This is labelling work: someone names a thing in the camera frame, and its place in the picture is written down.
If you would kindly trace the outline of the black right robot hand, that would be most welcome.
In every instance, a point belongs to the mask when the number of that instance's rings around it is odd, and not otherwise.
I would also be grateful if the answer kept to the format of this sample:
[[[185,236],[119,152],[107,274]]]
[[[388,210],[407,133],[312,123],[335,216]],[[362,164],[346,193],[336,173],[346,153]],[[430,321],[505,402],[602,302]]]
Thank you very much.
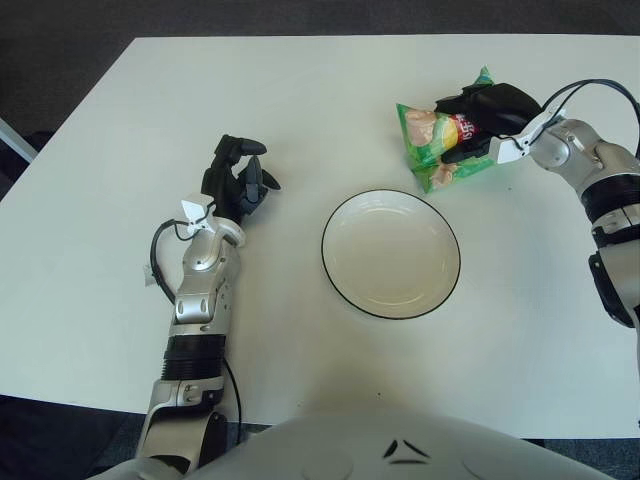
[[[449,165],[487,155],[493,137],[519,134],[542,108],[517,87],[499,83],[464,87],[459,95],[437,100],[435,112],[463,117],[474,127],[470,138],[442,154],[442,163]]]

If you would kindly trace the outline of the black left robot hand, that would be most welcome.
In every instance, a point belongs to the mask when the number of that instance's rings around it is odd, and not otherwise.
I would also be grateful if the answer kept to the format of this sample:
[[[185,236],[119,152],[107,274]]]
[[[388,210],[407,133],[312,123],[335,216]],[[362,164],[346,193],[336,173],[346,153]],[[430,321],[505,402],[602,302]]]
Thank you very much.
[[[213,198],[215,216],[240,225],[270,190],[281,189],[260,164],[259,156],[266,152],[266,146],[256,140],[222,136],[201,184],[201,193]]]

